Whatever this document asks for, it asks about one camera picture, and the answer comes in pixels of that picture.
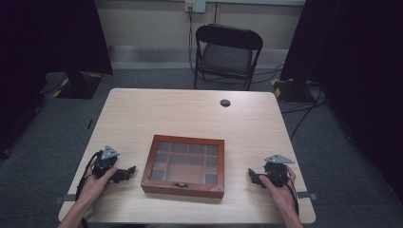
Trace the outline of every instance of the forearm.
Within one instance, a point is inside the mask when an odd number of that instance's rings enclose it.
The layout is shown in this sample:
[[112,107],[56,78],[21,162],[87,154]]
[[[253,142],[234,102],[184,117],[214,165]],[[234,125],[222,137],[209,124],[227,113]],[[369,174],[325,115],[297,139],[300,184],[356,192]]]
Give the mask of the forearm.
[[65,218],[63,218],[58,228],[80,227],[80,222],[88,209],[89,205],[87,203],[76,201],[66,214]]
[[295,211],[295,209],[291,208],[288,210],[280,210],[282,217],[284,219],[284,224],[286,228],[302,228],[302,223],[299,220],[299,217]]

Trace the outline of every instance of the wall baseboard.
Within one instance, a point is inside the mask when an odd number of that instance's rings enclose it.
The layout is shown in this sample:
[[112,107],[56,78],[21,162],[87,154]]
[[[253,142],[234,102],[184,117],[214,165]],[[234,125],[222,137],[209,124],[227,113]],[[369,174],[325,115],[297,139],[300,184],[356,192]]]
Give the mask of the wall baseboard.
[[[196,50],[191,57],[194,62]],[[263,49],[257,68],[276,68],[283,65],[288,49]],[[186,48],[111,46],[109,58],[112,68],[188,68]]]

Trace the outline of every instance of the tabletop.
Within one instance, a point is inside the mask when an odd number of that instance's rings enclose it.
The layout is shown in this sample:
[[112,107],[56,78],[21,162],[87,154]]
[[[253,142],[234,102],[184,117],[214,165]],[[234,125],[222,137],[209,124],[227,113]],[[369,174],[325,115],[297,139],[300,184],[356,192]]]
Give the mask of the tabletop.
[[[230,105],[221,105],[228,100]],[[145,193],[141,187],[154,135],[225,140],[222,199]],[[295,187],[306,191],[296,155],[274,94],[251,91],[115,88],[108,95],[83,159],[68,190],[75,194],[91,156],[110,145],[120,152],[115,166],[137,170],[111,183],[86,213],[88,222],[255,224],[282,223],[267,189],[252,184],[248,168],[264,172],[264,158],[280,154],[295,163]],[[299,199],[299,217],[312,223],[309,198]],[[59,219],[73,202],[65,201]]]

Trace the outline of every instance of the wall outlet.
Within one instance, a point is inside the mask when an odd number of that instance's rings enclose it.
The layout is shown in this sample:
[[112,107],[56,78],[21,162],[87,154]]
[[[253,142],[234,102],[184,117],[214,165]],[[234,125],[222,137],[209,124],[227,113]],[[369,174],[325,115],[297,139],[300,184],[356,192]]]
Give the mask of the wall outlet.
[[184,11],[194,11],[196,12],[195,1],[184,1]]

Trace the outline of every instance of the wooden box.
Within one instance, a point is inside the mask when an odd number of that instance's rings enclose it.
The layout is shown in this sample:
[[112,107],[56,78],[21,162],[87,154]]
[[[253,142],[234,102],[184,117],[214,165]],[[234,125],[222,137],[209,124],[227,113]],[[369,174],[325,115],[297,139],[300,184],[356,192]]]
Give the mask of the wooden box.
[[224,140],[155,135],[142,188],[146,193],[222,199]]

